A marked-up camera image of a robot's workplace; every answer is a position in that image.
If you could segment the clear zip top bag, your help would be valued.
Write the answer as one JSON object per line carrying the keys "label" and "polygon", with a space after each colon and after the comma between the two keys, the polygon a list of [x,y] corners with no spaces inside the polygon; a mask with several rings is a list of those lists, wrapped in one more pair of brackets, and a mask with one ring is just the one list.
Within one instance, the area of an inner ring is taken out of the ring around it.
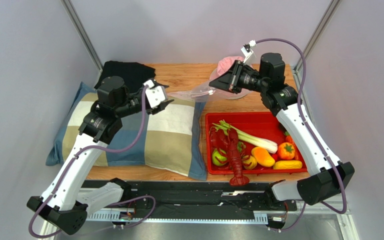
{"label": "clear zip top bag", "polygon": [[225,72],[226,71],[215,68],[210,74],[208,81],[194,87],[192,90],[170,92],[167,95],[177,99],[203,103],[221,100],[238,100],[251,93],[250,90],[244,88],[240,93],[235,94],[209,86],[210,81],[215,80]]}

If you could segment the red toy lobster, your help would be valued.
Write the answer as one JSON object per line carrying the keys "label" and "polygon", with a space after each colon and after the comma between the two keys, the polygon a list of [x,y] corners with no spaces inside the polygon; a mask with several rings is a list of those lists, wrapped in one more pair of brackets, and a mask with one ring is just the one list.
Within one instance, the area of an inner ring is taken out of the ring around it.
{"label": "red toy lobster", "polygon": [[243,174],[242,159],[247,156],[245,153],[240,154],[237,149],[239,136],[236,130],[228,130],[227,135],[219,130],[209,130],[209,140],[211,144],[212,153],[214,149],[224,150],[228,163],[220,168],[223,170],[231,169],[233,177],[229,180],[229,184],[233,187],[244,186],[250,182],[250,179]]}

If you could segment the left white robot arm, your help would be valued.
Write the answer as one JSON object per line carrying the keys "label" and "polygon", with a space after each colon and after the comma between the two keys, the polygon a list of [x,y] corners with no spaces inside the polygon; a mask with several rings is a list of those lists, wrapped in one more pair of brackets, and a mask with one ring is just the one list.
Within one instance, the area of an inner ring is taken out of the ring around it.
{"label": "left white robot arm", "polygon": [[131,186],[119,178],[85,194],[80,190],[98,157],[110,152],[108,146],[122,128],[122,119],[136,113],[145,117],[163,111],[171,102],[166,90],[166,85],[150,78],[131,93],[121,77],[105,78],[59,173],[41,195],[28,200],[32,219],[41,217],[55,226],[57,233],[74,235],[95,212],[133,202]]}

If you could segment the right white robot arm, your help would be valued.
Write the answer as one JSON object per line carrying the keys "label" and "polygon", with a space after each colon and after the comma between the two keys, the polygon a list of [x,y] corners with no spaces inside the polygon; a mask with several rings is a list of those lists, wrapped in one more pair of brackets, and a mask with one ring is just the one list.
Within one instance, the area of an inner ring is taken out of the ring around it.
{"label": "right white robot arm", "polygon": [[286,200],[302,200],[308,205],[325,204],[341,195],[347,204],[345,188],[355,173],[351,162],[343,163],[322,139],[311,122],[298,92],[285,83],[286,64],[279,53],[265,53],[259,70],[240,60],[209,86],[239,94],[243,89],[260,94],[263,105],[291,135],[304,159],[309,177],[296,181],[272,183],[264,191],[269,204]]}

